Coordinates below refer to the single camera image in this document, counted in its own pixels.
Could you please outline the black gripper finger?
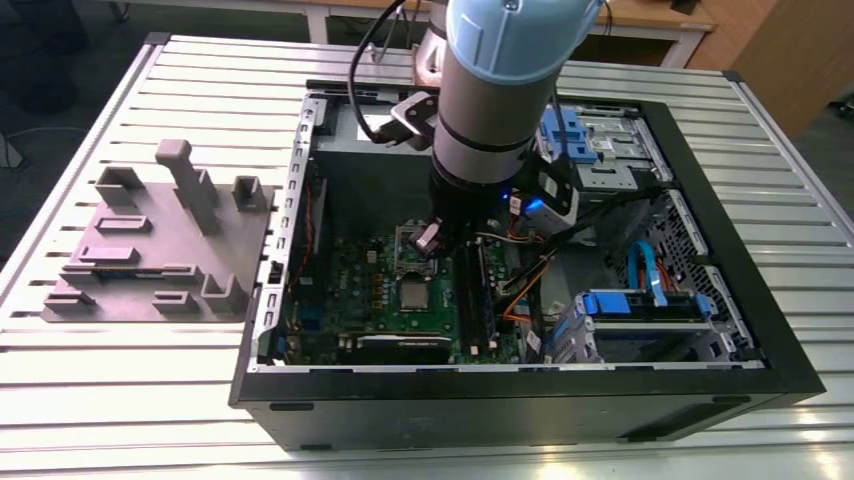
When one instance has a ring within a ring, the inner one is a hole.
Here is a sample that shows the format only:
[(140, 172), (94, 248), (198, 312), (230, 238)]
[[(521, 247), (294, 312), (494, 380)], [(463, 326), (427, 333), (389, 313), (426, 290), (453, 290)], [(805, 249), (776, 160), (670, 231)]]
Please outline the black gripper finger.
[(414, 248), (430, 259), (438, 258), (442, 254), (442, 224), (431, 222), (413, 235)]

